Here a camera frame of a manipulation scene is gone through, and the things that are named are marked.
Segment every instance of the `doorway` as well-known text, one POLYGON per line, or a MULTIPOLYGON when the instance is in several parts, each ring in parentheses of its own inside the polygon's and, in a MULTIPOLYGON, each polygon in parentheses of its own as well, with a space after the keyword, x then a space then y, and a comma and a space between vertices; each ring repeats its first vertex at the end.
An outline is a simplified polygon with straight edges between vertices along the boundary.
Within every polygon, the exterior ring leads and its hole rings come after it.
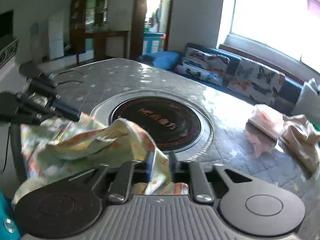
POLYGON ((130 59, 167 50, 172 0, 135 0, 130 59))

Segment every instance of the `television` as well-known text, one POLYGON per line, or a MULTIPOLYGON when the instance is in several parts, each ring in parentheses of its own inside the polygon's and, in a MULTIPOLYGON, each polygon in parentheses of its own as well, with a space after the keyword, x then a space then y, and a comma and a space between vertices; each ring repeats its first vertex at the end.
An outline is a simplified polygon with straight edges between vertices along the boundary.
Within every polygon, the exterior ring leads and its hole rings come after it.
POLYGON ((0 38, 13 35, 13 10, 0 14, 0 38))

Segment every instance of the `door frame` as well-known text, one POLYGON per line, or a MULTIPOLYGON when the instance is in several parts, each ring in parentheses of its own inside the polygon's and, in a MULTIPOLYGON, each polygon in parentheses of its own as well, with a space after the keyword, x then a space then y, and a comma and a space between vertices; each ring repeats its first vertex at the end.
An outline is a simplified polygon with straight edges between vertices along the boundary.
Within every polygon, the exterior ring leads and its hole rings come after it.
MULTIPOLYGON (((164 42, 164 50, 168 49, 172 7, 173 7, 173 0, 170 0, 166 39, 164 42)), ((144 21, 146 18, 146 12, 147 12, 147 0, 135 0, 133 5, 131 38, 130 38, 130 59, 132 60, 135 60, 137 57, 139 57, 142 54, 144 21)))

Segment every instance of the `bright window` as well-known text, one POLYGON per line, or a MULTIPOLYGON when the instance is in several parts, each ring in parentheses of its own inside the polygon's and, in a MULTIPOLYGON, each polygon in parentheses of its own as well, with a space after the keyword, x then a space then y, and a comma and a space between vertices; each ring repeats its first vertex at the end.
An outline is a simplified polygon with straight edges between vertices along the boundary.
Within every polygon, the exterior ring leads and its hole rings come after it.
POLYGON ((232 32, 320 72, 315 53, 320 50, 319 26, 320 14, 310 12, 308 0, 236 0, 232 32))

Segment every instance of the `floral cloth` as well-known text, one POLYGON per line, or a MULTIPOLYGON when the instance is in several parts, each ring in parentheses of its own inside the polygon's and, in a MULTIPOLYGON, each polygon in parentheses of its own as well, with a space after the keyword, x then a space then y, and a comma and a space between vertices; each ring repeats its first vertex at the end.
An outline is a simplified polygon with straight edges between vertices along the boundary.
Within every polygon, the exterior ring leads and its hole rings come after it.
POLYGON ((285 75, 250 59, 241 59, 228 88, 253 99, 256 103, 273 106, 285 75))
POLYGON ((119 167, 128 160, 154 161, 149 183, 134 187, 136 194, 188 194, 184 183, 172 183, 169 159, 141 127, 119 118, 109 127, 82 113, 79 122, 52 118, 41 126, 21 125, 22 154, 28 180, 17 191, 15 203, 32 190, 83 170, 107 164, 119 167))
POLYGON ((187 48, 185 57, 181 59, 174 71, 222 86, 223 75, 229 63, 230 59, 225 56, 187 48))

